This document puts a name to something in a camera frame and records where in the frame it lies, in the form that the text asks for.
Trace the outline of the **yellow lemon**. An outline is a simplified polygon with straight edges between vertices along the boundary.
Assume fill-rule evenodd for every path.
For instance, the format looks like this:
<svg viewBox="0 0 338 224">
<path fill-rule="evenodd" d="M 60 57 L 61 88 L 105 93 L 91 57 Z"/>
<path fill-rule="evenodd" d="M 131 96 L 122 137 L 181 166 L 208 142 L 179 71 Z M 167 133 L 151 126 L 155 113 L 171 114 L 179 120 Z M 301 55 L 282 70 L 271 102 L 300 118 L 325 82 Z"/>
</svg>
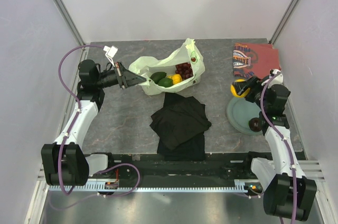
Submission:
<svg viewBox="0 0 338 224">
<path fill-rule="evenodd" d="M 250 92 L 247 80 L 245 79 L 235 80 L 230 86 L 230 91 L 234 97 L 244 98 Z"/>
</svg>

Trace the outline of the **light green plastic bag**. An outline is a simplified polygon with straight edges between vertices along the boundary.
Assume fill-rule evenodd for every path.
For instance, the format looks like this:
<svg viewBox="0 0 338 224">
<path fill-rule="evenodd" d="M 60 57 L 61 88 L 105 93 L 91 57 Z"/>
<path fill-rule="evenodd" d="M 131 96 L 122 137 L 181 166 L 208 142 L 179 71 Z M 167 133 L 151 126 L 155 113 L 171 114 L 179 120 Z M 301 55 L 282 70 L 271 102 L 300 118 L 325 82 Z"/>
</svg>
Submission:
<svg viewBox="0 0 338 224">
<path fill-rule="evenodd" d="M 193 77 L 168 88 L 158 86 L 150 79 L 151 75 L 156 72 L 166 72 L 168 75 L 173 75 L 176 70 L 175 66 L 181 63 L 189 63 L 192 66 Z M 146 79 L 146 82 L 141 83 L 140 86 L 145 94 L 152 96 L 162 92 L 176 93 L 199 83 L 205 72 L 205 65 L 195 41 L 188 38 L 167 58 L 158 60 L 155 57 L 143 56 L 134 61 L 128 70 Z"/>
</svg>

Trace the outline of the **green avocado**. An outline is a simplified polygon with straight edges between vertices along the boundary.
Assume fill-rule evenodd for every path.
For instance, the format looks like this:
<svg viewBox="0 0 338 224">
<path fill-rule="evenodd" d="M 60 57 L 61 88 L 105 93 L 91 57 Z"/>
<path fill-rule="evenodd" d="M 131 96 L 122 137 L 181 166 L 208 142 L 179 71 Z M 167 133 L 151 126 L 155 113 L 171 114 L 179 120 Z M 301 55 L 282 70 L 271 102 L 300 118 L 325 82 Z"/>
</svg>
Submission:
<svg viewBox="0 0 338 224">
<path fill-rule="evenodd" d="M 166 72 L 155 72 L 155 73 L 153 73 L 153 74 L 150 76 L 150 79 L 151 79 L 154 83 L 158 84 L 158 82 L 159 82 L 160 80 L 162 80 L 163 78 L 165 78 L 166 76 L 167 76 L 167 73 L 166 73 Z"/>
</svg>

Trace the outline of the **dark purple fruit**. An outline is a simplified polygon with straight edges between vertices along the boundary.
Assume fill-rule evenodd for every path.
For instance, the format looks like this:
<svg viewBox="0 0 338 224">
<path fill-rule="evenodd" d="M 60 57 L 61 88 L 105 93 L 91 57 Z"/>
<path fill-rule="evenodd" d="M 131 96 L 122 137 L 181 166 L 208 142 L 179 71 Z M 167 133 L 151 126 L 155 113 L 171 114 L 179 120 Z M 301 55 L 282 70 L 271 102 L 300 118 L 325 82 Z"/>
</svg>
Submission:
<svg viewBox="0 0 338 224">
<path fill-rule="evenodd" d="M 261 124 L 261 120 L 259 118 L 252 118 L 249 122 L 248 122 L 249 128 L 251 131 L 253 132 L 260 132 L 262 131 L 262 124 Z"/>
</svg>

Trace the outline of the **yellow pear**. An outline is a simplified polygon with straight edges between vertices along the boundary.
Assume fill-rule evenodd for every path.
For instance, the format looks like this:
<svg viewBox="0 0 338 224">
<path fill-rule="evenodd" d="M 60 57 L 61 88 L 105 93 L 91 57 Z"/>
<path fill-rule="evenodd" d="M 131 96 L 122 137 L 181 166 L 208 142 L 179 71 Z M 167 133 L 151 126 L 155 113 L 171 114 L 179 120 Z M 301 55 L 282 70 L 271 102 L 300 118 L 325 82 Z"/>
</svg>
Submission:
<svg viewBox="0 0 338 224">
<path fill-rule="evenodd" d="M 180 74 L 173 74 L 167 77 L 172 80 L 173 85 L 176 85 L 183 81 L 182 76 Z"/>
</svg>

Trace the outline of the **red grape bunch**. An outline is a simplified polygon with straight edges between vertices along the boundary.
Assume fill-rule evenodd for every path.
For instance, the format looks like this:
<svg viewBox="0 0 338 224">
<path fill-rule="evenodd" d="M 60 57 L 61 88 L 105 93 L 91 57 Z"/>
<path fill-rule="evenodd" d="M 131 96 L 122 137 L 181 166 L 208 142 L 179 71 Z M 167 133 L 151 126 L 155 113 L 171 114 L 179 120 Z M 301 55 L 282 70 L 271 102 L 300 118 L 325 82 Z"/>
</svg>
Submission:
<svg viewBox="0 0 338 224">
<path fill-rule="evenodd" d="M 190 63 L 177 64 L 175 73 L 179 74 L 182 80 L 186 80 L 193 77 L 193 70 Z"/>
</svg>

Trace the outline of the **green lime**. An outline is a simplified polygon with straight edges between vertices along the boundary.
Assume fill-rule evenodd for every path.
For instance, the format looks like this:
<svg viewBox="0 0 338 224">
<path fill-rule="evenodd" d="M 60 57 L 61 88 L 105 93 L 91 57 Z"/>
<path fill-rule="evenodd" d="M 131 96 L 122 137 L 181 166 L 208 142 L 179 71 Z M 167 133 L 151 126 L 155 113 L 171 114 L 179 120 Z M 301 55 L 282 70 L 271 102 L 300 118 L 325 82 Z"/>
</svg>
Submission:
<svg viewBox="0 0 338 224">
<path fill-rule="evenodd" d="M 160 87 L 169 88 L 173 86 L 173 80 L 171 78 L 163 78 L 157 83 Z"/>
</svg>

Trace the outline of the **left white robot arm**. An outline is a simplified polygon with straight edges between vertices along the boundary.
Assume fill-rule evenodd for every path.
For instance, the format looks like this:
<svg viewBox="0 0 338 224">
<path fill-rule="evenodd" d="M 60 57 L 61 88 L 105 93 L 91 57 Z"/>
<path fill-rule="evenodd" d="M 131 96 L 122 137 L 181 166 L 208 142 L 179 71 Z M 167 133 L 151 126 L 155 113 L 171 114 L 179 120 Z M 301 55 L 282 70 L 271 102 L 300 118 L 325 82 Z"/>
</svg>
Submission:
<svg viewBox="0 0 338 224">
<path fill-rule="evenodd" d="M 108 64 L 106 70 L 100 71 L 99 64 L 87 59 L 79 63 L 78 69 L 80 81 L 74 111 L 55 141 L 41 149 L 47 184 L 59 186 L 66 193 L 85 185 L 97 173 L 111 178 L 116 172 L 109 153 L 85 155 L 82 151 L 87 131 L 103 104 L 104 89 L 115 85 L 126 89 L 146 82 L 146 78 L 127 70 L 120 62 Z"/>
</svg>

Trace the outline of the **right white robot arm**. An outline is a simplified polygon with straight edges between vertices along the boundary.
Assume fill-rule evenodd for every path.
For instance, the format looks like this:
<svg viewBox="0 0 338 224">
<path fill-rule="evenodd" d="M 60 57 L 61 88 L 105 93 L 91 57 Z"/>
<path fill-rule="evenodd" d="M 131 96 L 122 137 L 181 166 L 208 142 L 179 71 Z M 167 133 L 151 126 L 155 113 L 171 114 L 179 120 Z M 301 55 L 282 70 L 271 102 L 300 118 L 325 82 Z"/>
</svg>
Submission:
<svg viewBox="0 0 338 224">
<path fill-rule="evenodd" d="M 231 84 L 235 97 L 260 108 L 258 124 L 271 150 L 272 161 L 255 157 L 242 164 L 243 175 L 257 177 L 263 187 L 263 205 L 267 215 L 280 219 L 307 221 L 317 186 L 302 170 L 293 150 L 289 123 L 284 114 L 290 91 L 283 85 L 281 72 L 265 79 L 256 76 Z"/>
</svg>

